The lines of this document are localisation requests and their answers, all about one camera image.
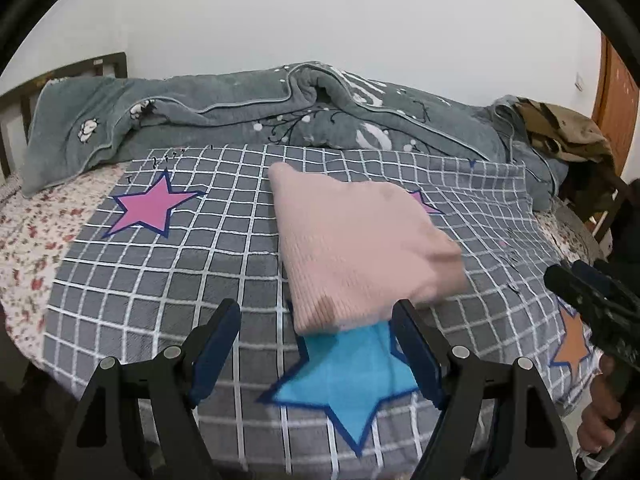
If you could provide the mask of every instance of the pink garment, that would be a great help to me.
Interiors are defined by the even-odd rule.
[[[340,182],[269,168],[298,334],[391,318],[398,300],[432,303],[466,288],[460,247],[388,182]]]

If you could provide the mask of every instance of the star print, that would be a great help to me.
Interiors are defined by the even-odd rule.
[[[576,312],[575,316],[566,309],[564,304],[558,300],[558,309],[564,325],[564,339],[549,362],[549,366],[568,366],[571,371],[571,382],[575,383],[580,371],[580,362],[591,355],[584,338],[582,319]]]
[[[168,238],[172,209],[195,196],[202,195],[203,191],[172,191],[169,172],[164,170],[160,178],[146,191],[112,197],[123,209],[124,214],[102,238],[133,225],[141,225]]]
[[[412,197],[415,198],[415,201],[417,203],[419,203],[422,208],[430,215],[444,215],[444,213],[442,211],[440,211],[439,209],[436,209],[434,207],[431,207],[429,204],[424,202],[424,199],[422,198],[422,193],[420,192],[419,189],[412,191],[409,193]]]
[[[258,401],[323,410],[356,455],[386,400],[418,389],[388,322],[298,338],[300,362]]]

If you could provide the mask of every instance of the hand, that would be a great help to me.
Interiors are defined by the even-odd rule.
[[[591,404],[582,412],[582,423],[578,428],[578,442],[580,447],[590,453],[598,453],[603,447],[610,446],[616,433],[607,426],[606,420],[618,417],[621,411],[609,386],[606,377],[615,366],[613,358],[603,355],[600,359],[601,374],[591,382]],[[625,423],[627,432],[633,429],[636,416],[630,416]]]

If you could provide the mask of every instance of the gray checkered blanket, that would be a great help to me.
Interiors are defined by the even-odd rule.
[[[236,298],[242,306],[239,338],[213,394],[195,413],[215,460],[304,478],[368,478],[415,466],[439,416],[419,394],[379,410],[360,459],[322,412],[255,402],[299,359],[267,178],[269,165],[281,160],[343,181],[420,189],[444,213],[431,220],[462,247],[472,283],[470,293],[423,310],[428,323],[484,359],[532,358],[564,407],[590,378],[594,357],[580,364],[573,384],[567,367],[549,366],[564,325],[542,277],[559,255],[532,216],[524,166],[288,146],[188,149],[164,160],[166,154],[171,150],[133,161],[112,195],[145,191],[165,167],[174,190],[206,193],[174,210],[168,238],[132,227],[102,239],[121,214],[108,198],[58,270],[46,318],[44,367],[76,396],[102,357],[149,359],[183,341],[223,298]],[[147,404],[142,415],[152,438]],[[490,417],[487,406],[476,446],[486,440]]]

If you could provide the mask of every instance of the headboard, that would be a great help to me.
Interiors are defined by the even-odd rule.
[[[124,52],[92,57],[44,73],[0,95],[0,184],[22,165],[38,97],[50,79],[76,76],[127,77]]]

